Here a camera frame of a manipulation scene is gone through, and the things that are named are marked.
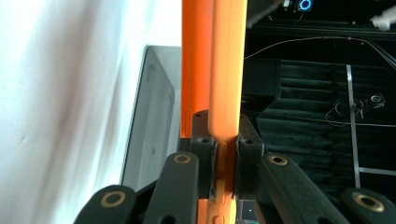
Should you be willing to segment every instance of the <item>orange pipe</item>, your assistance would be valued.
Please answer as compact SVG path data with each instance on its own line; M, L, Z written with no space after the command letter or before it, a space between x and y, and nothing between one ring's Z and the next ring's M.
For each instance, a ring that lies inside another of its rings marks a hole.
M247 0L214 1L210 77L210 134L219 143L217 198L208 203L206 223L235 223L235 145L239 132Z
M191 137L192 115L209 108L213 0L184 0L180 137Z

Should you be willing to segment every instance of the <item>light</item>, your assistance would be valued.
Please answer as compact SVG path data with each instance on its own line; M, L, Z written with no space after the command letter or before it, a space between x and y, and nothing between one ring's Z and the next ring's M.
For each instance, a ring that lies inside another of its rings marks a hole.
M300 0L298 4L299 11L310 11L312 8L313 0Z

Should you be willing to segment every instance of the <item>wire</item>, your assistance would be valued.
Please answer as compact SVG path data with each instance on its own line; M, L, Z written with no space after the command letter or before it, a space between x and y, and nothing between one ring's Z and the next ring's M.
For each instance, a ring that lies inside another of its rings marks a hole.
M297 22L294 22L294 23L292 23L291 25L297 24L297 23L303 18L303 15L304 15L304 13L302 12L302 13L301 13L301 16L300 16L300 19L298 19Z
M333 107L333 108L332 108L329 112L327 112L327 114L324 116L324 118L326 119L326 121L327 121L329 124L331 124L332 126L337 127L337 128L342 128L342 127L347 126L347 124L336 125L336 124L333 124L333 121L329 121L329 119L328 119L329 114L332 113L334 110L335 110L335 107Z
M358 39L358 38L353 38L353 37L341 37L341 36L316 36L316 37L307 37L307 38L299 38L299 39L290 39L290 40L284 40L278 43L275 43L273 45L267 46L263 49L260 49L250 55L248 55L247 57L244 58L248 59L250 57L253 57L254 55L266 50L266 49L270 49L273 48L277 45L281 45L281 44L285 44L285 43L290 43L290 42L298 42L298 41L305 41L305 40L314 40L314 39L345 39L345 40L355 40L355 41L360 41L363 43L368 44L370 47L372 47L389 65L390 67L392 67L394 70L396 70L396 64L394 64L392 61L390 61L388 59L388 57L386 55L384 55L379 49L377 49L373 44L371 44L369 41L364 40L364 39Z
M337 112L338 115L344 116L340 111L338 111L338 106L339 106L340 104L341 104L341 99L338 99L338 100L335 102L335 104L334 104L334 109L335 109L335 112Z
M387 56L388 60L393 63L393 65L396 65L396 59L387 53L381 46L379 46L377 43L375 43L372 39L368 38L367 41L369 41L372 45L374 45L379 51L382 52L385 56Z
M266 116L274 116L274 117L281 117L281 118L287 118L287 119L304 119L304 120L326 122L326 123L329 122L329 121L324 120L324 119L307 119L307 118L301 118L301 117L295 117L295 116L285 116L285 115L266 115ZM340 122L340 121L331 121L331 122L332 123L337 123L337 124L345 124L345 125L350 125L351 124L349 122ZM368 124L368 123L355 123L355 124L359 125L359 126L374 126L374 127L384 127L384 128L396 128L396 124Z

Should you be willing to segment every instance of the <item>white wall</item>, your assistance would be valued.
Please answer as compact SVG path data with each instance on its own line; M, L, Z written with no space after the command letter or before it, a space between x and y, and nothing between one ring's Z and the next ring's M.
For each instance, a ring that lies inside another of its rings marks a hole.
M0 223L71 223L120 183L147 44L180 46L180 0L3 0Z

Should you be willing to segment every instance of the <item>blue light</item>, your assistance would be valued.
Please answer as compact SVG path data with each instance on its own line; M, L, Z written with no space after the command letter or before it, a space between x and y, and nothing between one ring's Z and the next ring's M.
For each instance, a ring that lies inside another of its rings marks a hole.
M307 11L312 7L312 1L311 0L302 0L299 4L299 9L301 11Z

